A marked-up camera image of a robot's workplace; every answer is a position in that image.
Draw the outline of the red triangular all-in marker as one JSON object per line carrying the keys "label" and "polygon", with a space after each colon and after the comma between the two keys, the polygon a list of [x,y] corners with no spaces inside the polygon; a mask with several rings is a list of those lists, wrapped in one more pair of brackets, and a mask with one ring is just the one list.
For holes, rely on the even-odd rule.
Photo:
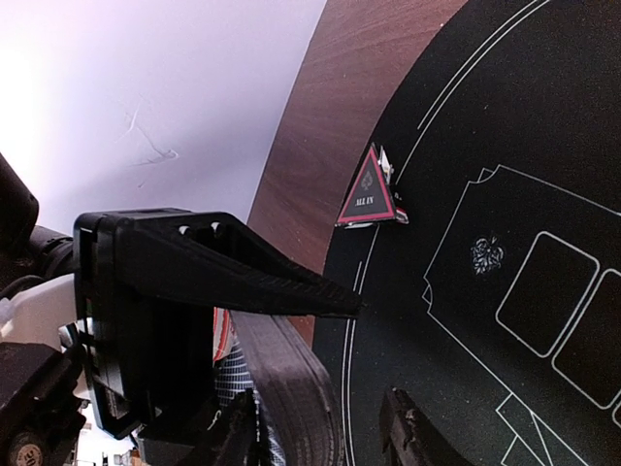
{"label": "red triangular all-in marker", "polygon": [[337,217],[337,228],[363,228],[377,223],[409,224],[393,190],[394,167],[383,146],[370,143]]}

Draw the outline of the blue patterned card deck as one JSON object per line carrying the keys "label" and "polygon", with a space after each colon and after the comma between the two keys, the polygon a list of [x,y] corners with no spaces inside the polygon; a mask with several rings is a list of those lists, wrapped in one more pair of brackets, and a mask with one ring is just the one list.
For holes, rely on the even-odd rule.
{"label": "blue patterned card deck", "polygon": [[[225,407],[237,393],[247,388],[252,389],[258,414],[256,439],[259,463],[261,465],[288,465],[285,462],[284,452],[279,445],[276,431],[269,424],[267,413],[261,407],[258,391],[247,368],[232,320],[234,312],[238,311],[228,311],[222,308],[214,310],[213,364],[219,370],[219,374],[215,377],[218,401],[222,407]],[[344,446],[341,465],[343,464]]]}

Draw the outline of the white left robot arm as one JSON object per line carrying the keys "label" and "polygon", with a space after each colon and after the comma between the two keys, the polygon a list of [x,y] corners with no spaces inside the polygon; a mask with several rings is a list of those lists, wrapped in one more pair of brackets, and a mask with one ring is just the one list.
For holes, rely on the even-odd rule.
{"label": "white left robot arm", "polygon": [[63,465],[85,416],[146,465],[341,465],[330,377],[293,316],[364,304],[226,213],[86,213],[71,236],[1,166],[1,461]]}

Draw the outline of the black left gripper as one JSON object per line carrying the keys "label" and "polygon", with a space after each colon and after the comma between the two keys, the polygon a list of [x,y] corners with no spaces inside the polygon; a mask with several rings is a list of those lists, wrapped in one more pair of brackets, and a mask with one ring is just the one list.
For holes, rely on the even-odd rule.
{"label": "black left gripper", "polygon": [[214,412],[213,306],[358,317],[354,291],[290,260],[227,213],[86,213],[74,225],[77,317],[98,425],[121,439]]}

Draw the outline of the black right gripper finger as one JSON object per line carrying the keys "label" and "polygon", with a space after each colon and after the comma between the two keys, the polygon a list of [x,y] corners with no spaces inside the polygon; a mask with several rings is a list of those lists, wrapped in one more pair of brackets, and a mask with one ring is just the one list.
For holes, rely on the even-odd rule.
{"label": "black right gripper finger", "polygon": [[379,436],[386,465],[472,465],[447,442],[408,393],[397,387],[389,387],[384,392]]}
{"label": "black right gripper finger", "polygon": [[172,445],[166,465],[244,465],[256,441],[254,392],[237,393],[227,406],[217,398],[187,397],[172,405]]}
{"label": "black right gripper finger", "polygon": [[330,376],[285,316],[234,312],[261,407],[288,465],[341,465],[341,412]]}

